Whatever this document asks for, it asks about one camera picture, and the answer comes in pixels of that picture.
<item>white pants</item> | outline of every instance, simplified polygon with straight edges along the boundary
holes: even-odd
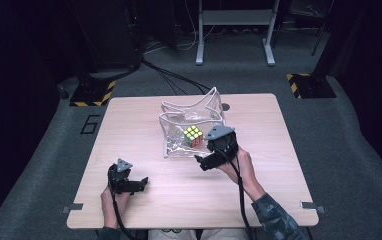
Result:
[[[195,230],[149,230],[148,240],[197,240]],[[201,240],[248,240],[245,228],[204,229]]]

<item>wooden table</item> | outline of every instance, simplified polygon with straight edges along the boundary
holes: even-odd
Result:
[[[107,170],[122,158],[132,163],[130,180],[149,177],[144,192],[131,196],[122,217],[131,229],[197,229],[244,227],[238,186],[220,170],[202,171],[195,158],[164,158],[158,116],[161,102],[193,104],[202,96],[113,98],[104,116],[67,225],[74,229],[103,226],[100,193]],[[238,144],[251,153],[256,175],[265,190],[300,226],[318,222],[276,97],[272,94],[221,95],[230,105],[226,125],[235,127]],[[246,196],[251,226],[260,226]]]

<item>black stand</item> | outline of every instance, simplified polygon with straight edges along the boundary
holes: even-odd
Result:
[[[311,74],[287,74],[288,82],[295,98],[335,98],[337,97],[326,77]]]
[[[90,81],[79,83],[72,97],[70,106],[103,106],[110,99],[115,81]]]

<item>patterned sleeve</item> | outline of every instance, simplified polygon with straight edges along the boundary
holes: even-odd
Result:
[[[120,231],[114,228],[103,227],[98,234],[98,240],[119,240]]]
[[[269,239],[306,240],[309,237],[269,194],[251,204]]]

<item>black cable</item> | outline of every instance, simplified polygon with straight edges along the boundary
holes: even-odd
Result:
[[[310,229],[308,227],[306,227],[306,230],[307,230],[307,234],[309,234],[310,240],[313,240],[312,233],[310,232]]]
[[[144,58],[141,60],[141,62],[142,62],[143,64],[145,64],[146,66],[148,66],[148,67],[150,67],[150,68],[156,70],[156,71],[157,71],[157,72],[158,72],[158,73],[159,73],[165,80],[167,79],[167,76],[165,76],[165,74],[166,74],[166,75],[169,75],[169,76],[171,76],[171,77],[177,78],[177,79],[179,79],[179,80],[182,80],[182,81],[185,81],[185,82],[188,82],[188,83],[194,85],[195,87],[197,87],[197,88],[201,91],[202,94],[205,94],[202,88],[205,88],[205,89],[207,89],[207,90],[210,90],[209,87],[207,87],[207,86],[205,86],[205,85],[203,85],[203,84],[201,84],[201,83],[195,82],[195,81],[193,81],[193,80],[190,80],[190,79],[188,79],[188,78],[186,78],[186,77],[183,77],[183,76],[181,76],[181,75],[178,75],[178,74],[176,74],[176,73],[172,73],[172,72],[170,72],[170,71],[168,71],[168,70],[166,70],[166,69],[157,67],[156,65],[154,65],[154,64],[151,63],[151,62],[148,62],[148,61],[145,60]],[[177,87],[178,89],[180,89],[183,93],[185,93],[185,92],[184,92],[181,88],[179,88],[177,85],[174,84],[174,86]]]
[[[225,154],[223,151],[221,151],[221,150],[218,149],[217,147],[213,147],[213,148],[214,148],[217,152],[221,153],[225,159],[228,159],[228,156],[226,156],[226,154]],[[249,239],[252,239],[251,227],[250,227],[250,224],[248,223],[247,215],[245,214],[245,206],[244,206],[244,186],[243,186],[243,179],[242,179],[241,174],[240,174],[240,162],[239,162],[238,156],[235,155],[235,157],[237,158],[238,169],[237,169],[237,167],[235,166],[235,164],[232,163],[232,161],[229,161],[229,163],[231,164],[232,168],[234,169],[235,174],[237,174],[237,178],[238,178],[238,189],[239,189],[239,192],[240,192],[240,210],[241,210],[241,216],[242,216],[242,218],[243,218],[245,227],[246,227],[246,229],[247,229],[248,237],[249,237]]]
[[[176,86],[168,77],[166,77],[163,73],[157,71],[157,73],[163,78],[166,80],[167,84],[169,84],[169,87],[173,90],[173,92],[175,93],[175,95],[178,95],[178,93],[176,92],[176,90],[173,88],[173,86],[175,86],[176,88],[180,89],[185,95],[187,95],[184,90],[182,90],[180,87]]]
[[[153,43],[148,43],[147,47],[145,47],[144,54],[147,54],[149,52],[152,52],[154,50],[163,48],[164,45],[161,42],[153,42]]]
[[[108,185],[109,185],[110,193],[112,195],[114,212],[116,214],[117,223],[119,224],[120,229],[130,240],[143,240],[143,239],[137,239],[137,238],[133,237],[131,235],[131,233],[128,231],[128,229],[126,229],[125,226],[123,225],[122,219],[120,218],[119,207],[118,207],[117,202],[116,202],[116,193],[114,192],[114,190],[110,184],[110,181],[109,181]]]
[[[248,223],[247,215],[245,214],[243,179],[241,177],[240,171],[235,167],[234,163],[232,163],[232,161],[231,161],[230,164],[231,164],[232,168],[235,170],[235,173],[237,174],[237,177],[238,177],[238,189],[240,192],[241,216],[243,218],[245,227],[247,229],[248,237],[249,237],[249,239],[252,239],[251,227],[250,227],[250,224]]]

